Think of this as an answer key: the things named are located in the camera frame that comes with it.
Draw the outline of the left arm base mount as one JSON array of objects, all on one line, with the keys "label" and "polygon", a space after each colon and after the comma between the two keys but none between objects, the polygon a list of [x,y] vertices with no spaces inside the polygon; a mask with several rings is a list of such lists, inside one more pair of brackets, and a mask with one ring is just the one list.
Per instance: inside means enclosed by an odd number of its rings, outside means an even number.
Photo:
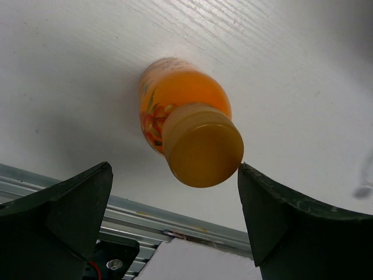
[{"label": "left arm base mount", "polygon": [[92,258],[83,270],[83,280],[122,279],[140,251],[139,243],[98,240]]}]

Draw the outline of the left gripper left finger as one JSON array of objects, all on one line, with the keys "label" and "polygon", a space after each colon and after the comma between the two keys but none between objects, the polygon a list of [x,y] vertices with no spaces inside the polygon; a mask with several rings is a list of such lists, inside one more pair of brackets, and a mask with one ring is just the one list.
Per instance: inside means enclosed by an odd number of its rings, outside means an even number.
[{"label": "left gripper left finger", "polygon": [[112,167],[1,205],[1,279],[82,279],[110,196]]}]

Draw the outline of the orange juice bottle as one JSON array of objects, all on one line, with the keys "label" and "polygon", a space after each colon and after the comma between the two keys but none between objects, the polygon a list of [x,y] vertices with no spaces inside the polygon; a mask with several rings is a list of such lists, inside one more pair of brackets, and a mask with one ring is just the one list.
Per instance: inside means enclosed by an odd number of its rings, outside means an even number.
[{"label": "orange juice bottle", "polygon": [[185,60],[163,58],[144,71],[138,94],[143,135],[181,183],[213,187],[235,173],[244,143],[216,80]]}]

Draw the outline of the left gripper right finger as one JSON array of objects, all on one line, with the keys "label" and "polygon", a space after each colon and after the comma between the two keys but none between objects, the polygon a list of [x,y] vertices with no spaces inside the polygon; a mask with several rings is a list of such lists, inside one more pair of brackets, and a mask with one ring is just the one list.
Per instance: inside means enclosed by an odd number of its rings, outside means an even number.
[{"label": "left gripper right finger", "polygon": [[320,202],[245,163],[238,190],[263,279],[372,278],[371,215]]}]

